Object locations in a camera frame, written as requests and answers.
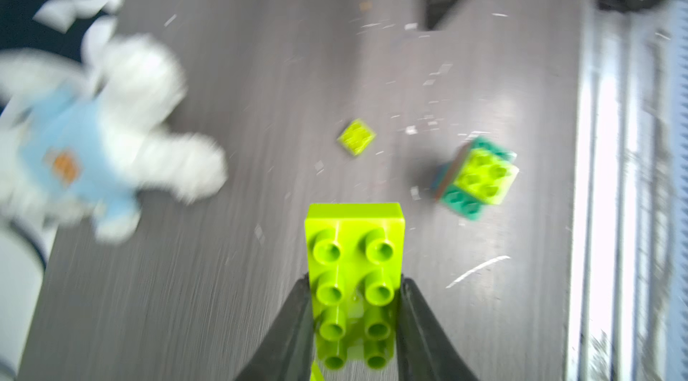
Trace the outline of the lime lego brick long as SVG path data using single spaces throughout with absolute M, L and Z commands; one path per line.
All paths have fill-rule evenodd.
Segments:
M 401 205 L 313 204 L 305 219 L 317 358 L 382 370 L 395 350 L 406 221 Z

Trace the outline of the lime lego brick small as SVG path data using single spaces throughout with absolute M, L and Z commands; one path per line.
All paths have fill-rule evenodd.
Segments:
M 358 157 L 376 138 L 376 133 L 361 119 L 354 119 L 338 137 L 340 145 L 352 156 Z
M 500 205 L 519 168 L 484 148 L 472 148 L 453 185 L 486 205 Z

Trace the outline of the green lego brick long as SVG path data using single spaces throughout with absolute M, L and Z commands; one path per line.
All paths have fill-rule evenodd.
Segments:
M 440 168 L 433 185 L 435 201 L 452 210 L 455 214 L 459 214 L 470 221 L 476 221 L 480 218 L 484 208 L 489 205 L 481 203 L 453 185 L 454 178 L 472 148 L 487 149 L 513 165 L 515 165 L 516 154 L 479 135 L 469 140 L 465 146 L 460 148 L 451 162 L 446 162 Z

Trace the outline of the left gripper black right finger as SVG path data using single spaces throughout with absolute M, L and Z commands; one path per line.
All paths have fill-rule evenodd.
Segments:
M 419 286 L 407 277 L 401 279 L 396 349 L 400 381 L 478 381 L 456 352 Z

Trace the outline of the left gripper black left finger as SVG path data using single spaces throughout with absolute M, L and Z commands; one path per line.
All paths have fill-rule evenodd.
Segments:
M 236 381 L 308 381 L 314 348 L 314 320 L 307 276 L 294 283 L 254 356 Z

